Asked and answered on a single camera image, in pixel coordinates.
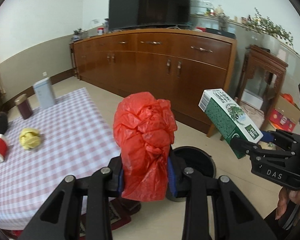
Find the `wooden side table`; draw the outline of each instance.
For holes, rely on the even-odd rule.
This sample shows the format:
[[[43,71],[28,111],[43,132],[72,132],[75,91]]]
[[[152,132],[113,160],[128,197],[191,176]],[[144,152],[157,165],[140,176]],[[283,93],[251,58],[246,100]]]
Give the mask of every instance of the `wooden side table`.
[[[237,103],[240,103],[247,82],[254,77],[256,68],[264,69],[266,88],[262,95],[264,102],[261,109],[265,113],[265,120],[261,126],[261,130],[267,126],[271,110],[274,108],[280,96],[287,66],[287,63],[256,45],[250,45],[246,50],[239,86],[236,92],[236,97],[238,98]],[[273,87],[271,87],[274,75],[276,75],[276,79]]]

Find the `television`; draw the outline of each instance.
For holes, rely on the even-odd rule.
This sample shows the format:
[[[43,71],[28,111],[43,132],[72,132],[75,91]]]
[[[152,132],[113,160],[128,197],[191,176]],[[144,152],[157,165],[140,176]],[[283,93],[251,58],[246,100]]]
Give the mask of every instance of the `television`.
[[[188,26],[190,0],[109,0],[109,30]]]

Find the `black trash can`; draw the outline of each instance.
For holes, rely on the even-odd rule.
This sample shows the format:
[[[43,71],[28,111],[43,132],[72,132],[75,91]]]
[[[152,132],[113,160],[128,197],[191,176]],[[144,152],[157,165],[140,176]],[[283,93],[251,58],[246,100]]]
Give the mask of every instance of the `black trash can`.
[[[204,176],[216,177],[216,165],[211,156],[205,151],[192,146],[182,146],[175,148],[173,152],[177,157],[183,158],[188,167],[201,172]],[[175,198],[169,190],[169,185],[166,198],[173,202],[186,201],[186,198]]]

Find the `green box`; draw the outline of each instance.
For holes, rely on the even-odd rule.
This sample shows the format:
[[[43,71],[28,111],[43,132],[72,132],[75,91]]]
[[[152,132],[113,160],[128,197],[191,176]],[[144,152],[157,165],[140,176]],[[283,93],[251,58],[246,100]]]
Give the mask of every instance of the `green box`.
[[[241,107],[222,89],[205,90],[199,107],[210,118],[228,144],[234,137],[258,143],[261,131]],[[238,159],[245,154],[234,150]]]

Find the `gold lid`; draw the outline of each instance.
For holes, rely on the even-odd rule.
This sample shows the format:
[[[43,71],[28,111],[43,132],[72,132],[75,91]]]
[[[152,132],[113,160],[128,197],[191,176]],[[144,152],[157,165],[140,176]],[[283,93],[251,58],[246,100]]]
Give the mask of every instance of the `gold lid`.
[[[17,99],[14,100],[14,103],[15,103],[16,105],[20,105],[22,102],[24,102],[24,101],[26,101],[26,100],[27,100],[27,94],[23,94],[23,95],[17,97]]]

